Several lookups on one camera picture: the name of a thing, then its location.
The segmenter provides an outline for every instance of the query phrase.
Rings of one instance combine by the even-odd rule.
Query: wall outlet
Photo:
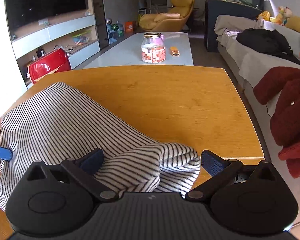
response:
[[[45,19],[39,20],[38,23],[39,23],[39,25],[44,25],[44,24],[49,23],[49,21],[48,21],[48,18],[45,18]]]

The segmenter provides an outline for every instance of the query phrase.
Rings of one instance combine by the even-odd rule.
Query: jar label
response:
[[[141,48],[142,60],[146,63],[160,63],[166,59],[166,47]]]

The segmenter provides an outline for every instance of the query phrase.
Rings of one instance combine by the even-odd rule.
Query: red glossy object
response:
[[[28,66],[28,73],[33,84],[46,74],[68,70],[71,70],[71,66],[63,49],[51,51]]]

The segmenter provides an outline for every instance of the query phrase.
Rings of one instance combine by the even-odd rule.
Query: black jacket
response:
[[[257,52],[283,58],[300,65],[300,61],[293,55],[287,39],[277,30],[250,28],[239,33],[237,41]]]

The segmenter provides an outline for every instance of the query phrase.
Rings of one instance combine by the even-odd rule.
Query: yellow armchair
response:
[[[139,26],[146,32],[179,32],[192,13],[194,0],[170,0],[173,8],[167,14],[145,14]]]

